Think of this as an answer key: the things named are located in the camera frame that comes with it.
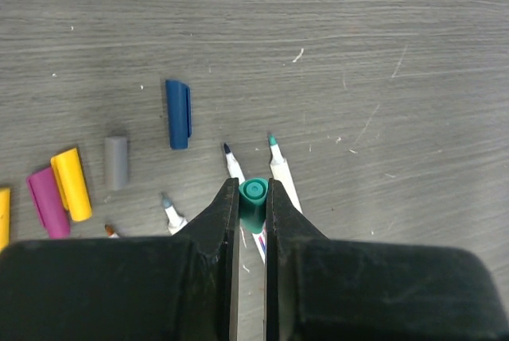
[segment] teal marker cap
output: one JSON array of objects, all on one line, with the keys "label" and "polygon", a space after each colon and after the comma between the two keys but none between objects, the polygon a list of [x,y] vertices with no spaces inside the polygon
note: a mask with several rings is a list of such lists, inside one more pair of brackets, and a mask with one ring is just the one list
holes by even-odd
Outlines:
[{"label": "teal marker cap", "polygon": [[269,181],[263,178],[253,178],[239,186],[240,221],[253,234],[262,232],[268,191]]}]

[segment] marker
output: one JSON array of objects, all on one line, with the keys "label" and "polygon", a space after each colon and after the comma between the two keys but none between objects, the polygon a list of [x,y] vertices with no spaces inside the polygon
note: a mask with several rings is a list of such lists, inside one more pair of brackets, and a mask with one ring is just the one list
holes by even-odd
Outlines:
[{"label": "marker", "polygon": [[239,162],[235,159],[235,156],[230,150],[230,146],[226,143],[223,144],[224,147],[224,156],[226,157],[226,165],[228,167],[228,172],[230,173],[231,178],[239,178],[239,186],[246,181],[244,177],[244,173],[240,168]]},{"label": "marker", "polygon": [[171,235],[175,235],[180,231],[188,221],[185,217],[180,216],[175,210],[172,201],[164,193],[160,193],[162,208],[165,209],[166,216],[168,217],[168,231]]},{"label": "marker", "polygon": [[272,153],[272,160],[270,160],[270,170],[272,170],[272,175],[274,176],[275,180],[281,181],[285,187],[286,194],[288,194],[289,199],[292,201],[292,204],[296,209],[302,212],[301,203],[299,202],[299,197],[297,196],[295,184],[293,184],[292,173],[289,170],[288,161],[282,156],[276,138],[270,133],[269,145],[270,152]]},{"label": "marker", "polygon": [[[230,146],[228,144],[223,144],[224,148],[224,156],[226,157],[226,163],[228,167],[228,172],[230,173],[231,178],[239,178],[239,186],[243,184],[246,181],[246,178],[244,177],[244,173],[242,172],[242,169],[240,168],[240,163],[235,159],[235,156],[230,150]],[[254,244],[256,245],[256,249],[260,253],[260,258],[262,258],[263,264],[265,264],[265,254],[267,250],[267,243],[266,243],[266,229],[265,229],[265,223],[263,224],[263,229],[260,234],[253,234]]]},{"label": "marker", "polygon": [[113,226],[110,226],[109,224],[104,225],[104,230],[106,230],[106,233],[108,234],[108,238],[114,239],[114,238],[120,238],[119,234],[115,232],[113,229]]}]

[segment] wood grain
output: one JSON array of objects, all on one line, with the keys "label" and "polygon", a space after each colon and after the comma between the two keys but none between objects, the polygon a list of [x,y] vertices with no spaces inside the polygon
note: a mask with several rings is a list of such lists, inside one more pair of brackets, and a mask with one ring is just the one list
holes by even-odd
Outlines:
[{"label": "wood grain", "polygon": [[[248,176],[269,176],[272,130],[327,236],[464,247],[507,303],[508,4],[0,0],[12,238],[45,238],[24,179],[65,147],[80,147],[94,206],[73,236],[103,236],[105,220],[125,235],[165,234],[160,190],[192,218],[227,177],[220,143]],[[189,150],[168,147],[168,77],[192,88]],[[130,136],[131,178],[111,194],[103,138],[118,131]],[[242,340],[262,338],[262,264],[247,241]]]}]

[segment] pen cap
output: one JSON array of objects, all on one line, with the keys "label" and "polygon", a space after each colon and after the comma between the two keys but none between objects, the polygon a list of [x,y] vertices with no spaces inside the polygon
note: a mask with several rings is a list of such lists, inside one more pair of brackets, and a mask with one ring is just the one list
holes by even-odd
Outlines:
[{"label": "pen cap", "polygon": [[89,219],[92,216],[92,208],[78,149],[73,148],[52,157],[51,166],[62,203],[69,210],[72,220],[82,222]]},{"label": "pen cap", "polygon": [[104,139],[104,184],[108,190],[122,190],[129,183],[127,137]]},{"label": "pen cap", "polygon": [[263,230],[268,190],[269,182],[263,178],[253,178],[239,186],[240,221],[253,234],[260,234]]},{"label": "pen cap", "polygon": [[10,188],[0,188],[0,251],[9,245]]},{"label": "pen cap", "polygon": [[191,137],[191,90],[179,80],[166,80],[169,146],[187,149]]},{"label": "pen cap", "polygon": [[26,179],[33,206],[50,238],[67,238],[71,233],[52,168],[35,172]]}]

